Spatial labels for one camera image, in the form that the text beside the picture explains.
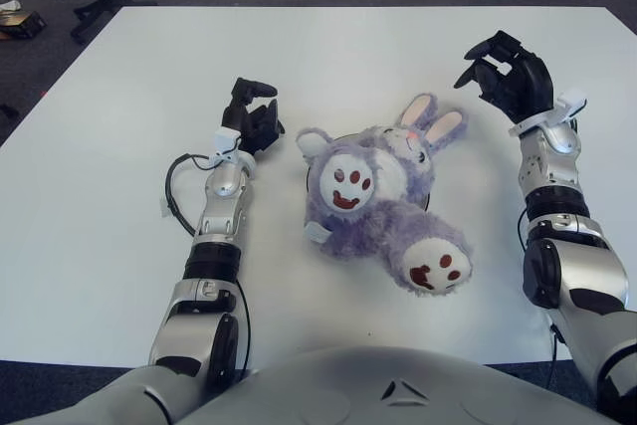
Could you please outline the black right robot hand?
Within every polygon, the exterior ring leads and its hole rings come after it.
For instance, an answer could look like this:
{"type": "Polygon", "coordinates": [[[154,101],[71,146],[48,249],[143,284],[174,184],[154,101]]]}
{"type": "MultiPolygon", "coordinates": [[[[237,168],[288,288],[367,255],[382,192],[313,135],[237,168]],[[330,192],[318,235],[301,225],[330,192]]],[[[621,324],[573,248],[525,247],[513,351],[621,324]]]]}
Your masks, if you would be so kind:
{"type": "Polygon", "coordinates": [[[545,63],[508,33],[499,30],[470,49],[464,59],[472,64],[453,88],[476,82],[480,99],[513,123],[552,109],[553,83],[545,63]]]}

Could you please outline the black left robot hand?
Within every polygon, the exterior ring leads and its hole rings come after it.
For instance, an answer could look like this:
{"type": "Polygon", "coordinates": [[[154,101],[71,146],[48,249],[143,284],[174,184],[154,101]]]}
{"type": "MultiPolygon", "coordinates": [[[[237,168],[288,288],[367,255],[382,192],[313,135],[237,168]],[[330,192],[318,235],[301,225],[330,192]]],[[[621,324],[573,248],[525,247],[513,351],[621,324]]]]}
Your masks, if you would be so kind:
{"type": "Polygon", "coordinates": [[[231,93],[231,101],[224,109],[221,125],[240,133],[238,149],[254,155],[265,151],[282,134],[285,128],[279,121],[278,90],[265,83],[238,78],[231,93]],[[248,111],[254,98],[271,101],[248,111]]]}

